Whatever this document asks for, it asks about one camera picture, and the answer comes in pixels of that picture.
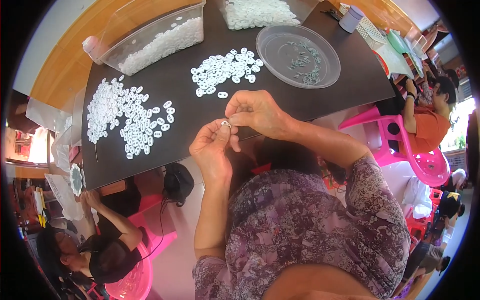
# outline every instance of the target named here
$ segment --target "clear plastic tray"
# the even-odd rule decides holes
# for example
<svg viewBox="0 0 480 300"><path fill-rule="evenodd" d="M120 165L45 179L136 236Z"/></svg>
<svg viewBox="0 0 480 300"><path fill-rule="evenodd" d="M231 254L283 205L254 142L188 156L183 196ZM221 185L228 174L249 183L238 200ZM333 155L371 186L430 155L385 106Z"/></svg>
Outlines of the clear plastic tray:
<svg viewBox="0 0 480 300"><path fill-rule="evenodd" d="M340 59L333 47L306 27L267 26L257 35L256 46L265 66L287 84L307 89L324 88L340 77Z"/></svg>
<svg viewBox="0 0 480 300"><path fill-rule="evenodd" d="M320 0L216 0L230 30L303 24Z"/></svg>
<svg viewBox="0 0 480 300"><path fill-rule="evenodd" d="M169 0L129 2L110 18L97 47L102 53L97 57L132 76L157 60L202 42L206 0L190 2L180 8Z"/></svg>

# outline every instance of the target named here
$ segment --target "black bag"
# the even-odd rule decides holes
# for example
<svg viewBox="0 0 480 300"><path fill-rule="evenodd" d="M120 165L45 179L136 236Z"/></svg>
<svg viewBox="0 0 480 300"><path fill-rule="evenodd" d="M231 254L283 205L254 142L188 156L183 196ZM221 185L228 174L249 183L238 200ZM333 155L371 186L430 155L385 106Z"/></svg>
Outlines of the black bag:
<svg viewBox="0 0 480 300"><path fill-rule="evenodd" d="M187 168L179 163L168 164L165 169L167 172L163 179L163 197L181 207L193 190L193 177Z"/></svg>

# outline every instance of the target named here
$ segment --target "orange shirt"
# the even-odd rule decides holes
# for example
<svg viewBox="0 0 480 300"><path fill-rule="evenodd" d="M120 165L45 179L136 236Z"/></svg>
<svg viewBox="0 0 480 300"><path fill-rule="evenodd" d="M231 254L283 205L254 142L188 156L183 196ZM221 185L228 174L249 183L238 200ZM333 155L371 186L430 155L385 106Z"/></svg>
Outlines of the orange shirt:
<svg viewBox="0 0 480 300"><path fill-rule="evenodd" d="M408 140L412 154L428 153L440 145L451 124L445 117L433 112L433 106L416 106L414 108L417 133L409 133ZM401 153L406 154L402 142L398 142Z"/></svg>

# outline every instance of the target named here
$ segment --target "black table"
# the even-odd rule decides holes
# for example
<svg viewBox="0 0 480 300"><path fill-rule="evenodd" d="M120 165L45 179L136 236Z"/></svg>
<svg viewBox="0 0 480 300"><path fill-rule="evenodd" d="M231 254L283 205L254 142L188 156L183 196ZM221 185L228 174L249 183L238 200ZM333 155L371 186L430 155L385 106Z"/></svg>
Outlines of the black table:
<svg viewBox="0 0 480 300"><path fill-rule="evenodd" d="M301 89L277 79L266 67L256 74L256 82L242 80L235 84L231 80L217 86L218 91L228 92L229 97L237 90L265 89L272 94L280 108L298 120L313 120L347 108L393 97L394 91L377 58L365 40L355 31L349 34L329 14L333 5L320 2L312 11L304 26L323 36L336 50L341 64L338 81L323 89ZM225 55L231 49L247 47L256 54L255 39L261 28L239 31L227 29L225 21L214 1L208 1L204 8L204 41L193 47L172 54L122 81L125 86L143 86L144 94L150 99L145 108L161 107L156 115L164 119L163 103L173 102L176 109L175 122L163 137L156 138L149 155L143 151L132 160L126 158L125 142L120 137L120 128L108 131L108 138L102 138L96 145L88 141L87 122L82 124L82 145L84 171L88 189L96 189L135 174L164 166L189 156L188 147L199 129L214 119L225 117L227 99L213 95L198 98L197 84L192 82L190 69L198 67L210 55ZM92 65L85 93L84 113L98 84L106 77L110 81L121 75L107 65ZM121 117L120 124L125 124ZM242 128L240 139L257 135L250 128Z"/></svg>

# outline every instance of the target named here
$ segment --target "pink stool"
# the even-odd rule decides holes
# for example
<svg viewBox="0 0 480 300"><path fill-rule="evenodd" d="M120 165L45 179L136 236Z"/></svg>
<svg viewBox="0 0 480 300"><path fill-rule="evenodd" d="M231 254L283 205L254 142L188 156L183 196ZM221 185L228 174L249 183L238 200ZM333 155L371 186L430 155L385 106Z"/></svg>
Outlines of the pink stool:
<svg viewBox="0 0 480 300"><path fill-rule="evenodd" d="M177 238L176 231L164 234L163 237L156 235L150 230L147 221L145 220L143 211L159 203L161 200L161 195L142 197L139 212L128 217L128 219L136 227L144 227L147 233L149 239L148 247L145 247L143 242L141 242L137 247L138 251L142 255L142 258L147 257L150 253L151 255L137 263L133 270L130 271L130 273L128 273L122 280L115 283L105 284L105 290L107 290L107 293L113 299L144 300L148 296L148 293L152 287L153 259Z"/></svg>
<svg viewBox="0 0 480 300"><path fill-rule="evenodd" d="M378 122L380 137L382 139L380 150L373 154L379 166L383 167L400 161L408 161L413 172L421 182L429 186L439 186L445 183L450 175L450 165L444 154L439 148L436 148L430 153L412 154L410 141L408 140L408 132L403 127L402 115L381 116L377 107L373 107L355 117L343 121L338 126L338 130L374 121ZM388 132L387 128L390 123L396 123L398 125L400 128L398 134ZM407 155L401 154L400 152L394 152L392 154L388 146L388 140L402 142Z"/></svg>

